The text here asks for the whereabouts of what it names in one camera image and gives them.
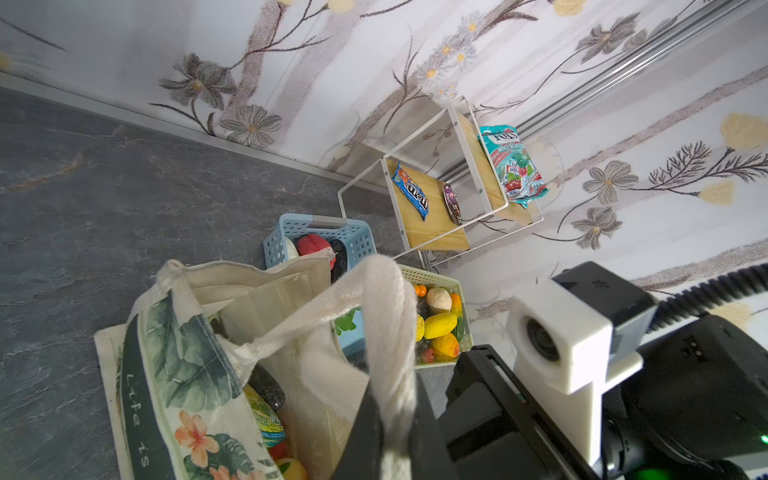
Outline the yellow squash toy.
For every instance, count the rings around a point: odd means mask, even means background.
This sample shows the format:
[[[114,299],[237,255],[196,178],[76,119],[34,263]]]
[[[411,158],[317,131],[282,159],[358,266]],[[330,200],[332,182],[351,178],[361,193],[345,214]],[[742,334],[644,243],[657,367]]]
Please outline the yellow squash toy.
[[[309,475],[303,464],[295,458],[282,458],[276,461],[283,480],[308,480]]]

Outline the green snack packet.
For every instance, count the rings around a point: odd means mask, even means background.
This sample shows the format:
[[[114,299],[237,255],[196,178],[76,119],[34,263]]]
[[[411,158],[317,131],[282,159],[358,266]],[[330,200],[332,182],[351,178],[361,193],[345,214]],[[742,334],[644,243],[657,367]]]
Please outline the green snack packet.
[[[286,432],[278,415],[250,385],[246,385],[243,392],[266,447],[271,449],[284,442]]]

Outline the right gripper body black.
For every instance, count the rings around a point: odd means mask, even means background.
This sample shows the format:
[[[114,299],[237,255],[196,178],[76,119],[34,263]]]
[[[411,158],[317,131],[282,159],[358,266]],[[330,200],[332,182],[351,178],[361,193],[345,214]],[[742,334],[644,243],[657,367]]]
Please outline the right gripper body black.
[[[490,346],[459,355],[437,419],[460,479],[599,479]]]

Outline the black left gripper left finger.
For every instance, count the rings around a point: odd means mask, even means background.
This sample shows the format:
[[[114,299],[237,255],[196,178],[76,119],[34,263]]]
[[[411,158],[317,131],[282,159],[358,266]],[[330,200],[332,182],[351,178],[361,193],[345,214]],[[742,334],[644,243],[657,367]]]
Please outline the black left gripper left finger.
[[[333,480],[379,480],[383,452],[383,424],[378,404],[368,387],[363,396]]]

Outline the canvas tote bag floral print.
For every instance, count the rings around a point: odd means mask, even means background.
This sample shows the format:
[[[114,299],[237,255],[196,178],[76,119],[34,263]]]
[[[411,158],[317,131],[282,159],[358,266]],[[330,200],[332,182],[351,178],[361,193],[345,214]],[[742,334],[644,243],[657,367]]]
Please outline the canvas tote bag floral print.
[[[359,309],[366,367],[334,320]],[[124,479],[282,479],[243,392],[265,365],[284,390],[290,453],[332,479],[371,387],[383,424],[380,479],[413,479],[416,297],[375,254],[336,282],[322,251],[268,270],[168,261],[128,320],[94,341]]]

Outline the dark eggplant toy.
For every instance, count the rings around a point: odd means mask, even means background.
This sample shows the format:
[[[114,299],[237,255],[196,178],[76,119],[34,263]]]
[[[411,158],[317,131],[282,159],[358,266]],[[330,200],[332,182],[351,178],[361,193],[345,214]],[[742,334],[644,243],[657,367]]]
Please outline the dark eggplant toy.
[[[286,394],[273,375],[262,365],[257,364],[249,377],[248,385],[277,412],[286,402]]]

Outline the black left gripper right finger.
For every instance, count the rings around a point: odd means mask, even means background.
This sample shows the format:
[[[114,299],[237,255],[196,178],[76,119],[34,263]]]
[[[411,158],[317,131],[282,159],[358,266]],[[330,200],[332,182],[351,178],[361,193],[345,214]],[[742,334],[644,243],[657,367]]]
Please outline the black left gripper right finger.
[[[416,376],[417,404],[409,434],[411,476],[416,480],[458,479],[454,462],[434,416],[419,376]]]

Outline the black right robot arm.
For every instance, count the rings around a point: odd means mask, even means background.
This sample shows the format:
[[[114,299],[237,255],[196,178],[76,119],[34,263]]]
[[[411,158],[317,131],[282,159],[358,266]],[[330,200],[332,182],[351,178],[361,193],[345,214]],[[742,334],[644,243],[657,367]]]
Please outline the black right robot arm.
[[[418,479],[741,479],[767,452],[767,352],[714,308],[762,294],[757,264],[663,301],[593,262],[513,299],[517,355],[462,353]]]

